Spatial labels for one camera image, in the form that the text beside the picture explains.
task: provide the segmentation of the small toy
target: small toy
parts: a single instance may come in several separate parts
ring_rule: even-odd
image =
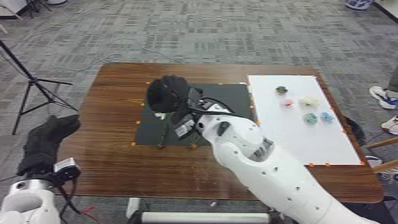
[[[332,117],[332,115],[331,115],[327,112],[323,112],[323,113],[320,114],[320,119],[322,119],[327,123],[332,123],[334,117]]]
[[[311,97],[311,96],[304,96],[304,97],[300,98],[300,103],[302,103],[307,107],[318,107],[318,105],[320,105],[318,100],[316,100],[315,97]]]
[[[291,99],[286,99],[286,100],[283,101],[283,105],[284,105],[286,107],[290,107],[290,106],[293,105],[293,103],[295,103],[295,101],[293,101]]]
[[[275,90],[281,95],[284,95],[288,92],[288,88],[284,86],[279,86]]]
[[[316,124],[318,122],[318,117],[313,113],[304,115],[304,121],[307,122],[307,124]]]

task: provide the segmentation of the carpet floor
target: carpet floor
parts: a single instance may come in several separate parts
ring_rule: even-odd
[[[368,88],[387,85],[398,64],[398,25],[375,7],[352,11],[341,0],[69,0],[52,11],[43,8],[34,19],[25,13],[23,21],[0,23],[9,30],[0,39],[28,70],[41,78],[75,84],[57,92],[76,107],[108,62],[311,65],[368,139],[391,138],[378,136],[380,123],[396,111],[378,107]],[[14,174],[28,130],[50,114],[71,114],[48,106],[25,115],[11,135],[25,81],[0,59],[0,178]],[[32,92],[28,105],[41,100]],[[394,146],[375,154],[386,161],[398,159]],[[12,181],[0,183],[2,197]],[[396,182],[382,185],[386,195],[398,196]],[[96,206],[103,223],[123,223],[126,198],[80,197],[76,203]],[[219,208],[206,201],[151,199],[149,204],[158,211],[267,209],[256,202],[222,202]]]

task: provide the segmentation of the camera stand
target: camera stand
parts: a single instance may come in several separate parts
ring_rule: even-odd
[[[12,128],[12,135],[16,134],[16,130],[18,130],[18,125],[20,125],[20,120],[21,120],[21,116],[30,113],[36,109],[39,109],[43,106],[46,106],[50,103],[57,104],[59,106],[69,108],[71,110],[78,111],[78,109],[71,106],[71,104],[66,102],[66,100],[57,96],[57,94],[52,92],[52,90],[41,85],[41,82],[46,83],[55,83],[57,85],[71,85],[71,83],[68,82],[59,82],[48,79],[39,79],[34,77],[34,75],[30,74],[12,52],[9,47],[4,44],[4,41],[0,40],[0,47],[12,59],[14,64],[18,65],[18,68],[21,70],[21,74],[25,75],[25,77],[28,78],[28,86],[27,86],[27,91],[25,91],[25,95],[23,95],[23,100],[21,100],[21,107],[20,107],[20,111],[18,111],[18,117],[16,117],[16,123],[14,123],[14,128]],[[25,106],[27,106],[27,99],[28,99],[28,93],[30,93],[30,89],[32,87],[37,88],[44,98],[46,98],[46,102],[41,103],[36,107],[32,107],[30,109],[25,110]]]

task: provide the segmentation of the white board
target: white board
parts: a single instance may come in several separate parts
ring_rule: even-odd
[[[302,164],[359,165],[357,152],[315,76],[249,75],[249,85],[263,134],[291,152]],[[279,86],[288,88],[284,95],[275,92]],[[299,103],[304,96],[316,98],[318,107]],[[291,107],[283,105],[284,99],[295,101]],[[322,121],[322,112],[332,115],[332,123]],[[313,125],[304,121],[307,113],[318,116]]]

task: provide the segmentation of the person's foot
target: person's foot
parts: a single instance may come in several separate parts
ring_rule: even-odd
[[[398,118],[396,116],[382,123],[382,129],[393,134],[398,135]]]
[[[386,90],[382,89],[380,86],[373,86],[370,88],[370,95],[377,98],[382,108],[393,110],[398,105],[398,99],[389,98]]]

